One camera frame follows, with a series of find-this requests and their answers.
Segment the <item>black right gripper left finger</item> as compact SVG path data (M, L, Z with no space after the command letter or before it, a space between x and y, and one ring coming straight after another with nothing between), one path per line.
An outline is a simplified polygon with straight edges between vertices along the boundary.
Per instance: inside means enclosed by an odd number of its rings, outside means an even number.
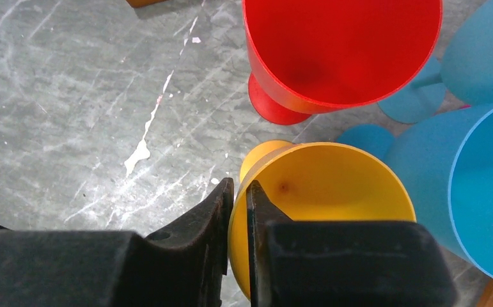
M147 235L0 230L0 306L220 306L234 184Z

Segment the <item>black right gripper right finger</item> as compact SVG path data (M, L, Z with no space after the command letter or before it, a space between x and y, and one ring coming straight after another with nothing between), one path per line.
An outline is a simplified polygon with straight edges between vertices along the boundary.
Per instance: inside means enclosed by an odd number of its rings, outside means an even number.
M252 306L453 306L458 291L425 227L293 221L259 182L246 191Z

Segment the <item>yellow wine glass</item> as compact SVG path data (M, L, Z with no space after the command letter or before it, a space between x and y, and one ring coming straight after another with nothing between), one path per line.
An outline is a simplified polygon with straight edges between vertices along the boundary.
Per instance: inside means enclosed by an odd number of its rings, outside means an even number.
M364 150L335 142L261 143L241 165L228 230L231 268L247 298L251 291L246 189L254 180L269 200L295 221L416 220L400 179Z

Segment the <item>dark blue wine glass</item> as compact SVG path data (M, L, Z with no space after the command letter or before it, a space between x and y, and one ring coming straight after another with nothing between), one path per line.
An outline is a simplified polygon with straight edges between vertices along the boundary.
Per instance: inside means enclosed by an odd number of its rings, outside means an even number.
M437 114L399 136L378 125L357 125L338 142L388 165L418 222L493 278L493 103Z

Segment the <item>red wine glass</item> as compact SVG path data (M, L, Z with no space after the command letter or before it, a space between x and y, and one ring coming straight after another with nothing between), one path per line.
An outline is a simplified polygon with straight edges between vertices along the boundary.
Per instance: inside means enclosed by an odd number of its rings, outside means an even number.
M442 1L243 1L251 105L294 125L384 100L425 66L442 13Z

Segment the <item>light blue wine glass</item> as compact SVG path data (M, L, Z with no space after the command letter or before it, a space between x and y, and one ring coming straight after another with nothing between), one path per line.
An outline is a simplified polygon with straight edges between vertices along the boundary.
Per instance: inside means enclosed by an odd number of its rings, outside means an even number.
M486 1L457 30L442 60L430 57L404 88L379 102L400 123L433 116L446 93L470 106L493 102L493 1Z

